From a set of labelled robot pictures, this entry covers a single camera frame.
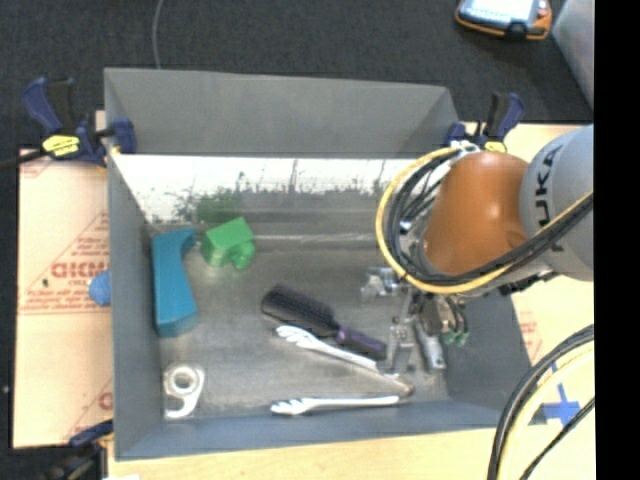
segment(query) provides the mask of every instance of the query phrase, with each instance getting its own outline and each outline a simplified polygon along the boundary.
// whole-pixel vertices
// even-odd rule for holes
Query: device screen
[[[533,0],[473,0],[471,4],[476,10],[499,13],[521,21],[529,19],[532,5]]]

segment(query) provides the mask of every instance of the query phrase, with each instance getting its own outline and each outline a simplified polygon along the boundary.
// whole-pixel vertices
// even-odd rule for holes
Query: green toy block
[[[253,232],[244,217],[230,220],[205,233],[200,252],[212,267],[230,262],[239,270],[245,269],[256,253]]]

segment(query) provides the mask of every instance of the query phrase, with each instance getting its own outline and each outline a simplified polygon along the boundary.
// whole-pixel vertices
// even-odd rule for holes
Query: black carpet
[[[551,0],[556,13],[564,0]],[[0,160],[38,145],[20,93],[73,77],[78,114],[103,104],[105,66],[157,67],[158,0],[0,0]],[[165,69],[361,80],[450,89],[458,116],[484,119],[491,93],[517,93],[525,121],[589,123],[593,113],[552,38],[509,43],[462,29],[457,0],[165,0]],[[16,297],[15,171],[0,172],[0,479],[31,479],[63,450],[10,450]]]

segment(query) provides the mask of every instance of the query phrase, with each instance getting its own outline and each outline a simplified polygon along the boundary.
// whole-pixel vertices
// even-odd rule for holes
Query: gray bin
[[[105,90],[107,122],[129,117],[139,139],[138,155],[109,161],[116,458],[297,446],[497,423],[530,364],[510,299],[495,293],[468,306],[471,336],[465,347],[446,348],[444,373],[426,371],[417,351],[413,354],[409,375],[417,389],[406,403],[292,418],[269,411],[272,401],[283,398],[388,394],[389,387],[379,380],[275,336],[274,323],[260,313],[260,300],[271,286],[284,282],[331,304],[339,321],[387,339],[401,300],[363,303],[359,292],[367,267],[384,265],[373,239],[377,190],[384,177],[347,185],[335,179],[348,182],[352,172],[345,166],[360,164],[370,170],[386,165],[392,176],[397,166],[437,148],[457,119],[445,88],[107,69]],[[145,206],[131,174],[136,165],[144,165],[146,186],[152,191],[163,186],[175,173],[148,169],[161,157],[166,164],[169,154],[180,155],[177,171],[185,169],[181,160],[205,157],[199,165],[225,178],[200,193],[191,190],[186,199],[183,190],[193,185],[158,188],[163,196],[172,192],[177,205],[186,205],[184,211],[173,207],[171,218],[158,217]],[[256,188],[238,184],[239,173],[231,168],[242,159],[251,166],[283,158],[294,166],[316,162],[335,172],[320,188],[304,188],[302,178],[290,170],[282,172],[281,183],[272,180]],[[258,176],[255,169],[242,174]],[[232,206],[217,208],[213,217],[197,211],[198,201],[210,202],[220,190],[228,190]],[[252,265],[242,272],[232,266],[214,269],[197,248],[187,253],[184,268],[200,323],[178,338],[160,339],[153,326],[151,236],[185,226],[200,234],[236,215],[244,216],[256,235]],[[193,416],[167,421],[162,372],[175,361],[201,364],[207,380]]]

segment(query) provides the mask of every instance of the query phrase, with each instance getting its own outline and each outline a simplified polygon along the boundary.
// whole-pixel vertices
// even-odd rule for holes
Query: yellow wire
[[[496,279],[497,277],[501,276],[513,264],[513,263],[506,264],[505,266],[497,268],[496,270],[493,270],[487,274],[478,276],[477,278],[472,279],[471,281],[466,281],[460,284],[450,285],[450,286],[440,286],[436,284],[426,283],[424,281],[420,281],[419,279],[416,279],[415,277],[413,277],[411,274],[409,274],[406,271],[405,268],[402,267],[402,265],[400,265],[395,260],[395,258],[389,251],[389,248],[387,247],[385,237],[384,237],[384,229],[383,229],[384,214],[385,214],[387,203],[389,202],[389,199],[391,199],[391,196],[393,192],[396,190],[396,188],[398,187],[398,185],[400,185],[400,183],[414,170],[422,167],[423,165],[431,162],[436,158],[439,158],[444,155],[448,155],[449,153],[453,153],[454,151],[459,151],[459,150],[460,148],[458,147],[438,149],[432,153],[429,153],[428,155],[420,157],[418,160],[416,160],[415,162],[405,167],[402,171],[400,171],[400,173],[398,173],[398,175],[396,175],[396,177],[391,181],[389,186],[386,188],[386,190],[382,194],[382,198],[380,199],[380,203],[378,204],[378,210],[376,212],[376,221],[375,221],[376,241],[378,242],[378,247],[380,248],[380,252],[384,256],[384,259],[389,264],[389,266],[396,272],[396,274],[398,274],[400,279],[406,279],[413,286],[425,292],[440,293],[440,294],[454,294],[454,293],[461,293],[461,292],[473,290],[474,288],[483,286],[491,282],[492,280]],[[574,208],[576,208],[583,201],[585,201],[592,193],[593,193],[593,190],[587,192],[578,201],[576,201],[574,204],[572,204],[562,213],[557,215],[556,218],[554,218],[546,226],[539,229],[538,232],[530,240],[534,240],[545,229],[547,229],[549,226],[553,225],[555,222],[557,222],[562,217],[564,217],[569,212],[571,212]]]
[[[576,368],[584,365],[594,358],[594,344],[590,343],[584,346],[582,351],[574,358],[567,361],[558,370],[553,372],[535,391],[535,393],[525,402],[522,409],[516,416],[511,430],[505,437],[504,446],[502,448],[502,455],[500,462],[498,463],[498,475],[496,480],[506,480],[507,473],[509,472],[509,464],[513,455],[512,449],[514,443],[517,441],[522,430],[529,425],[531,418],[538,410],[543,400],[548,396],[549,392],[557,388],[558,384],[562,382],[571,372]]]

